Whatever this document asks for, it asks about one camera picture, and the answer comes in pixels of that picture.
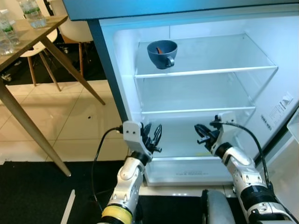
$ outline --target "white strip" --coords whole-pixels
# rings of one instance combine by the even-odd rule
[[[188,157],[155,157],[152,161],[186,161],[186,160],[221,160],[219,157],[214,157],[212,154],[208,156],[188,156]]]
[[[62,216],[62,220],[60,224],[67,224],[67,220],[69,219],[71,208],[74,204],[75,200],[75,190],[71,191],[71,195],[69,197],[69,201],[66,204],[65,210],[64,210],[64,216]]]
[[[182,113],[182,112],[206,112],[206,111],[226,111],[226,110],[248,110],[255,109],[255,106],[245,107],[228,107],[228,108],[212,108],[212,109],[191,109],[191,110],[172,110],[172,111],[146,111],[141,114],[154,114],[154,113]]]
[[[273,65],[273,66],[248,67],[248,68],[211,69],[211,70],[199,70],[199,71],[181,71],[181,72],[169,72],[169,73],[159,73],[159,74],[135,75],[135,78],[190,76],[190,75],[213,74],[213,73],[228,73],[228,72],[250,71],[250,70],[264,70],[264,69],[276,69],[276,68],[277,68],[277,66]]]

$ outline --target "cup handle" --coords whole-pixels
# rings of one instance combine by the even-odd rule
[[[174,65],[174,59],[173,59],[173,57],[171,57],[171,56],[167,57],[167,61],[168,61],[167,64],[166,64],[167,68],[169,68],[169,67],[171,67],[171,66]]]

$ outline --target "wooden table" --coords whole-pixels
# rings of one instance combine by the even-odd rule
[[[15,47],[15,51],[7,56],[0,56],[0,71],[5,69],[9,64],[18,59],[24,52],[29,50],[33,45],[39,41],[48,49],[48,51],[103,105],[105,102],[99,97],[94,89],[86,82],[80,73],[73,67],[70,60],[47,38],[47,35],[59,25],[67,20],[67,16],[49,16],[46,17],[47,26],[40,29],[33,29],[27,20],[17,20],[15,29],[19,35],[21,43]],[[57,166],[67,176],[71,176],[70,171],[60,159],[58,154],[54,151],[50,143],[46,140],[41,131],[33,123],[30,117],[25,113],[21,105],[15,100],[13,95],[9,92],[6,86],[0,81],[0,100],[14,115],[19,123],[25,128],[30,136],[37,142],[37,144],[49,155],[49,157],[57,164]]]

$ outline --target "white chair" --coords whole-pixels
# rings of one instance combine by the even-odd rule
[[[62,0],[48,0],[54,15],[67,15]],[[60,33],[65,43],[79,44],[80,72],[83,76],[83,52],[82,44],[93,41],[92,34],[86,21],[67,21],[59,26]]]
[[[41,12],[44,16],[50,16],[46,6],[45,6],[45,3],[43,0],[36,0],[39,8],[41,9]],[[57,30],[55,29],[54,31],[52,31],[50,34],[47,35],[48,39],[51,41],[51,42],[54,42],[57,38]],[[32,64],[32,60],[31,60],[31,57],[34,56],[34,55],[37,55],[39,54],[39,56],[41,57],[41,60],[45,66],[45,68],[47,69],[51,79],[53,80],[53,82],[55,83],[56,87],[58,88],[59,91],[61,91],[61,89],[59,88],[59,85],[46,61],[46,59],[44,58],[43,56],[43,53],[42,51],[45,50],[45,46],[41,43],[41,42],[38,42],[36,45],[33,46],[33,50],[28,50],[26,51],[24,54],[21,55],[21,57],[26,57],[28,59],[28,63],[29,63],[29,68],[30,68],[30,73],[31,73],[31,77],[32,77],[32,82],[33,82],[33,85],[36,86],[36,78],[35,78],[35,75],[34,75],[34,70],[33,70],[33,64]]]

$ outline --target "yellow ring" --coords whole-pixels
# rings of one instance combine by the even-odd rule
[[[124,224],[131,224],[132,222],[131,213],[123,209],[122,207],[115,206],[115,205],[107,206],[102,213],[102,217],[104,216],[114,217],[122,221]]]

